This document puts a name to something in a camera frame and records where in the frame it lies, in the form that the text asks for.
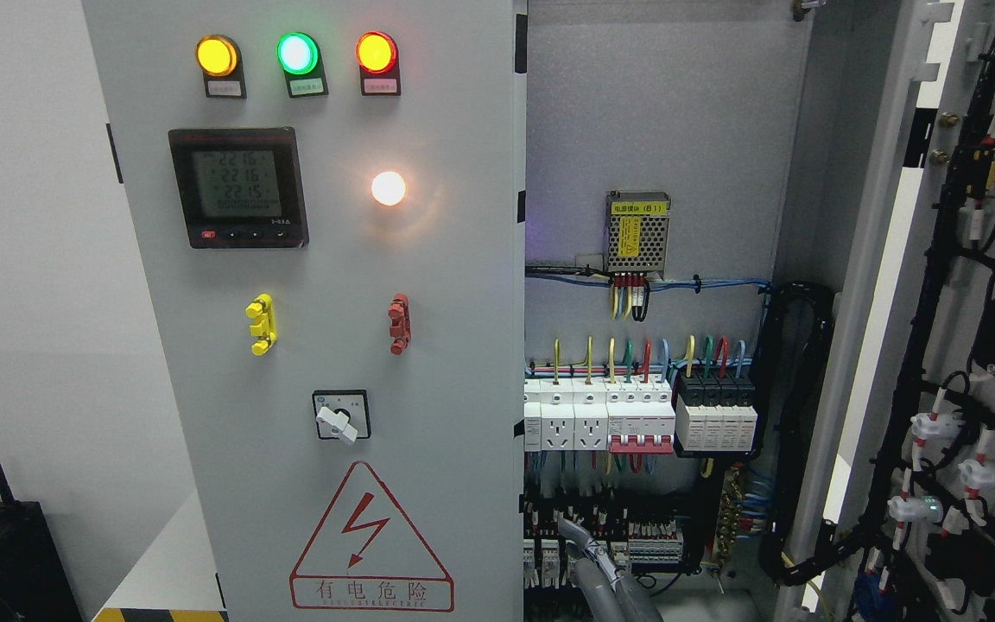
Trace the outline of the grey robot hand second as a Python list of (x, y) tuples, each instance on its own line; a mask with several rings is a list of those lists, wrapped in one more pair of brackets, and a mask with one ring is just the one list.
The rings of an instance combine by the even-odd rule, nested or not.
[(577, 586), (596, 621), (662, 621), (650, 595), (631, 575), (618, 570), (604, 543), (579, 524), (557, 520), (558, 532), (573, 545)]

